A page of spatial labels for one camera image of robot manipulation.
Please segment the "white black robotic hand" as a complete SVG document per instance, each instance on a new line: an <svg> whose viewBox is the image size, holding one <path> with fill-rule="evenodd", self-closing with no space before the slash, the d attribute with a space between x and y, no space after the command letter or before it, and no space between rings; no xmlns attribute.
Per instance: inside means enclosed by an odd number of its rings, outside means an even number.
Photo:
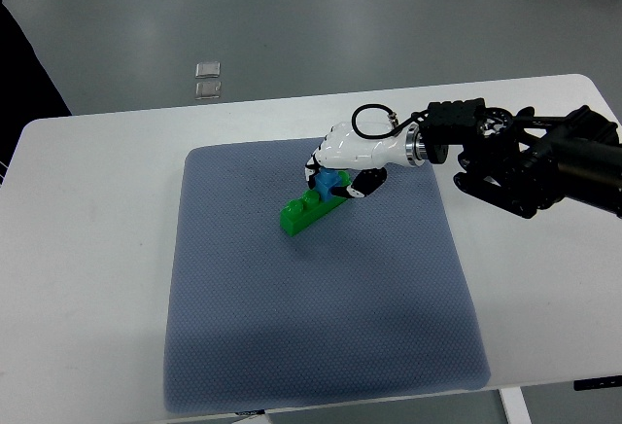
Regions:
<svg viewBox="0 0 622 424"><path fill-rule="evenodd" d="M336 124L305 163L307 185L310 189L316 187L322 169L358 170L349 185L332 187L330 193L343 198L366 197L387 180L386 164L423 164L415 152L418 133L418 126L411 125L397 136L368 139L361 137L350 123Z"/></svg>

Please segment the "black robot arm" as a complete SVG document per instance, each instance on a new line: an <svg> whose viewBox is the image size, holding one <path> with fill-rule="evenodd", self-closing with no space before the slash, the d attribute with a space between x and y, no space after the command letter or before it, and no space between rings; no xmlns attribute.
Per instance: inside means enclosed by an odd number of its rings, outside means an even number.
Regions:
<svg viewBox="0 0 622 424"><path fill-rule="evenodd" d="M621 213L621 142L617 124L583 105L563 117L511 114L481 98L433 102L412 116L415 150L442 164L461 147L462 192L522 218L571 198Z"/></svg>

